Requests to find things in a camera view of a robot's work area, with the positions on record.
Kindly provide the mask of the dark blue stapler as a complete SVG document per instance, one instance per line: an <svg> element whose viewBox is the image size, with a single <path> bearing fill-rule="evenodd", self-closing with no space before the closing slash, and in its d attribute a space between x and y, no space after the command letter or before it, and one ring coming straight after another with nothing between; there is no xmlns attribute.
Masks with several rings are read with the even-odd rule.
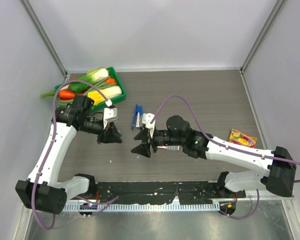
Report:
<svg viewBox="0 0 300 240"><path fill-rule="evenodd" d="M143 107L141 105L136 104L134 109L133 119L132 119L132 126L131 126L132 130L140 127L142 115L143 115Z"/></svg>

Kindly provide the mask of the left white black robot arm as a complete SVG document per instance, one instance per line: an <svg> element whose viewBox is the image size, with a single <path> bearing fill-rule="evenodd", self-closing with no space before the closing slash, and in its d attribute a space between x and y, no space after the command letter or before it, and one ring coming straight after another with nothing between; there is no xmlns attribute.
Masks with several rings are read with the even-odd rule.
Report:
<svg viewBox="0 0 300 240"><path fill-rule="evenodd" d="M78 95L67 107L56 108L50 133L40 158L26 180L18 180L16 193L28 209L58 215L66 202L78 195L90 200L97 192L94 176L78 173L72 179L58 182L59 171L70 143L78 132L97 135L100 143L121 143L121 134L114 122L118 110L106 100L101 120L89 115L94 101Z"/></svg>

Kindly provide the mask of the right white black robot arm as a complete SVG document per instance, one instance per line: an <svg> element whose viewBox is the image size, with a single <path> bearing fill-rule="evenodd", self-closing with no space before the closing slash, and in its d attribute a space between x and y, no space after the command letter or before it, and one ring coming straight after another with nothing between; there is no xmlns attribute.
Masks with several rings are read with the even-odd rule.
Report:
<svg viewBox="0 0 300 240"><path fill-rule="evenodd" d="M174 115L166 121L166 129L158 130L146 114L143 127L134 137L140 145L131 152L149 158L158 147L180 146L191 158L217 160L246 168L243 172L222 172L216 193L223 198L245 190L264 190L280 197L291 197L297 166L288 150L276 147L264 150L236 145L207 133L192 129L189 122Z"/></svg>

